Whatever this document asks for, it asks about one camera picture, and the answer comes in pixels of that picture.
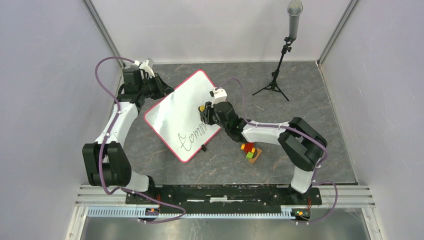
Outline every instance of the silver microphone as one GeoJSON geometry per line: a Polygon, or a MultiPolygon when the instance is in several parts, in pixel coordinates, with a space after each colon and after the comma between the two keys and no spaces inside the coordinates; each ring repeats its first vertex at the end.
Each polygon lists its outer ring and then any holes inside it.
{"type": "Polygon", "coordinates": [[[298,36],[299,16],[304,6],[300,0],[293,0],[288,4],[287,12],[289,17],[288,37],[293,42],[298,36]]]}

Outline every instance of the microphone grille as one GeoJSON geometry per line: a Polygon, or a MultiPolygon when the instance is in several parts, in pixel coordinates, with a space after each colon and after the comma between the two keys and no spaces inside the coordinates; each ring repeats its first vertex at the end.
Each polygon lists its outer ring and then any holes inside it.
{"type": "Polygon", "coordinates": [[[301,14],[303,9],[304,9],[304,6],[302,4],[302,1],[293,0],[288,4],[287,12],[291,16],[297,16],[297,15],[301,14]]]}

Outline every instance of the microphone stand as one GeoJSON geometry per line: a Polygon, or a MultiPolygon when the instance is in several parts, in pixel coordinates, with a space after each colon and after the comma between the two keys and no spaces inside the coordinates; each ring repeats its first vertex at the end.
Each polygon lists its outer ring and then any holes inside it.
{"type": "Polygon", "coordinates": [[[280,73],[281,62],[283,61],[284,54],[286,54],[287,52],[290,53],[290,51],[292,50],[292,47],[290,46],[290,45],[292,45],[292,39],[290,37],[286,37],[286,38],[284,38],[284,41],[285,41],[285,45],[282,47],[282,50],[281,50],[281,58],[279,59],[278,67],[275,71],[273,71],[271,73],[272,81],[268,85],[263,87],[261,90],[253,93],[252,96],[258,94],[262,90],[268,90],[268,91],[272,91],[272,92],[281,93],[285,97],[285,99],[287,101],[289,101],[289,99],[284,94],[284,92],[278,87],[278,83],[277,83],[277,77],[278,77],[278,74],[280,73]]]}

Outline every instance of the gray tabletop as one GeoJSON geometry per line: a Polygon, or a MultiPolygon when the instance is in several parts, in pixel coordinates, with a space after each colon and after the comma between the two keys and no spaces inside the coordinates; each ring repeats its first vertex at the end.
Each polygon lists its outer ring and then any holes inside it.
{"type": "MultiPolygon", "coordinates": [[[[277,62],[203,63],[155,65],[155,72],[171,87],[176,87],[196,70],[202,69],[219,85],[237,77],[245,85],[246,115],[263,123],[282,123],[301,117],[328,142],[329,158],[318,169],[317,181],[355,182],[340,129],[330,104],[324,82],[314,62],[283,62],[277,82],[290,101],[278,92],[252,93],[266,86],[277,62]]],[[[223,87],[227,100],[239,116],[243,114],[241,90],[236,82],[223,87]]],[[[133,122],[124,150],[132,169],[152,176],[156,184],[232,184],[289,183],[294,165],[281,147],[266,143],[255,146],[263,152],[254,164],[246,159],[241,144],[232,141],[224,131],[207,144],[189,162],[180,162],[154,131],[145,123],[144,112],[157,101],[146,100],[133,122]]]]}

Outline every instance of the white wall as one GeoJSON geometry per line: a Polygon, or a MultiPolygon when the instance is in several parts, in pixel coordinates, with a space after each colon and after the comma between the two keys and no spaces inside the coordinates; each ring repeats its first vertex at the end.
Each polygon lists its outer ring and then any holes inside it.
{"type": "MultiPolygon", "coordinates": [[[[120,54],[157,63],[278,61],[290,0],[92,0],[120,54]]],[[[285,60],[317,60],[349,0],[303,0],[285,60]]]]}
{"type": "Polygon", "coordinates": [[[323,64],[387,239],[423,239],[424,1],[360,1],[323,64]]]}
{"type": "MultiPolygon", "coordinates": [[[[110,52],[79,0],[2,1],[0,29],[0,239],[64,239],[112,106],[94,78],[110,52]]],[[[108,88],[119,72],[101,68],[108,88]]]]}

